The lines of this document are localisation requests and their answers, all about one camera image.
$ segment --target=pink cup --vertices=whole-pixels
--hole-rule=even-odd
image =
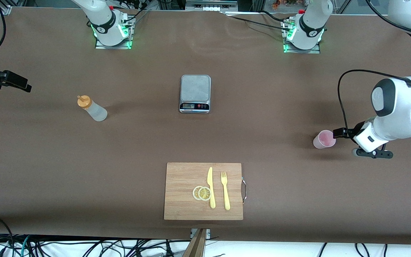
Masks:
[[[334,144],[336,144],[336,139],[333,132],[329,130],[323,130],[313,139],[313,146],[318,149],[328,148]]]

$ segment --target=yellow knife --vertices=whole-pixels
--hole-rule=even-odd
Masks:
[[[215,208],[215,196],[213,195],[213,180],[212,180],[212,167],[209,169],[209,174],[207,174],[207,184],[210,187],[210,208]]]

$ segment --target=cutting board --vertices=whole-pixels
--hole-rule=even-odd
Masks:
[[[207,174],[213,169],[213,192],[216,207],[209,201],[196,200],[193,189],[209,187]],[[230,210],[225,210],[221,172],[228,178]],[[240,221],[243,220],[241,194],[242,165],[240,163],[169,162],[166,169],[164,219],[181,221]]]

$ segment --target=kitchen scale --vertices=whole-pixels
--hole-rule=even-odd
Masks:
[[[183,75],[178,110],[183,114],[208,114],[211,84],[209,75]]]

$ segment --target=fork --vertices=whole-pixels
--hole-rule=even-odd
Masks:
[[[222,184],[223,184],[223,191],[225,193],[225,209],[228,211],[231,206],[229,204],[229,196],[228,196],[228,189],[226,185],[228,184],[228,178],[226,177],[226,172],[222,172]]]

